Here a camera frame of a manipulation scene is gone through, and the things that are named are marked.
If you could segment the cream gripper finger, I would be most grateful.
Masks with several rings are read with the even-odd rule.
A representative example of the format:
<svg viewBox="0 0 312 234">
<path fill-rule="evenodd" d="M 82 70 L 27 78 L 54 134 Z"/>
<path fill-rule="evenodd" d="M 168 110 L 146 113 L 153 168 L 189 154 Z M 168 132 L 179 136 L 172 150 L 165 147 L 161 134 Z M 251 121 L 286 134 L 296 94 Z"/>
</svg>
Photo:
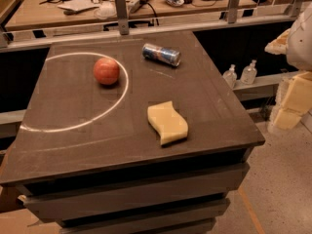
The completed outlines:
<svg viewBox="0 0 312 234">
<path fill-rule="evenodd" d="M 273 55 L 285 55 L 287 53 L 289 33 L 289 29 L 285 30 L 275 40 L 268 43 L 265 46 L 264 51 Z"/>
</svg>

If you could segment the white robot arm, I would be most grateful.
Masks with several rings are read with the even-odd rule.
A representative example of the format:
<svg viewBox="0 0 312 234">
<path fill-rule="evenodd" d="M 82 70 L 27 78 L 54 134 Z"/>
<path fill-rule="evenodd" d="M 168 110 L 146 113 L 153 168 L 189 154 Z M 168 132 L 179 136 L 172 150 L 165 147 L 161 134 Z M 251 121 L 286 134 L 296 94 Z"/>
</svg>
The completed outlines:
<svg viewBox="0 0 312 234">
<path fill-rule="evenodd" d="M 264 51 L 285 55 L 287 63 L 298 70 L 312 70 L 312 4 L 295 20 L 290 29 L 268 43 Z"/>
</svg>

